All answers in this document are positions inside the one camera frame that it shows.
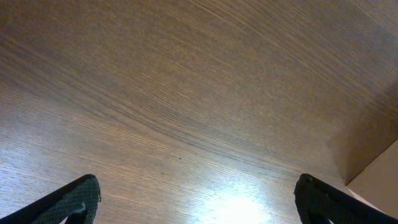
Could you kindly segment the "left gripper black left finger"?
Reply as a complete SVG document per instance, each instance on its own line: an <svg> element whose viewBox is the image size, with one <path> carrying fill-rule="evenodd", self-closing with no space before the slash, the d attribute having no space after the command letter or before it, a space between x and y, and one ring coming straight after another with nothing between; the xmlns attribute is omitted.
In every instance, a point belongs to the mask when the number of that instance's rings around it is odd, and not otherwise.
<svg viewBox="0 0 398 224"><path fill-rule="evenodd" d="M100 199L98 179L93 174L86 174L34 203L1 218L1 223L92 224Z"/></svg>

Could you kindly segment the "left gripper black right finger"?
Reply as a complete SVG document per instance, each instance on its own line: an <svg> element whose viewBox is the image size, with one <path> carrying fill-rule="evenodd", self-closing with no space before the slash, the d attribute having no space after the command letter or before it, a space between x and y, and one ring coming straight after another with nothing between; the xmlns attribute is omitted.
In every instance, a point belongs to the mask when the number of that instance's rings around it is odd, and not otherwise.
<svg viewBox="0 0 398 224"><path fill-rule="evenodd" d="M295 204L303 224L397 224L397 219L360 202L310 174L296 183Z"/></svg>

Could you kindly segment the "brown cardboard box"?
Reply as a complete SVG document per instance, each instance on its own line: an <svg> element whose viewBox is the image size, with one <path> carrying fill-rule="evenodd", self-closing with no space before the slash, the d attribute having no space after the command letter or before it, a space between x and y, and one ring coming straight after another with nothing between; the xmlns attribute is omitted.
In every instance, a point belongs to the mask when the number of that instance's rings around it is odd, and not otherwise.
<svg viewBox="0 0 398 224"><path fill-rule="evenodd" d="M375 158L348 185L359 201L397 218L397 142Z"/></svg>

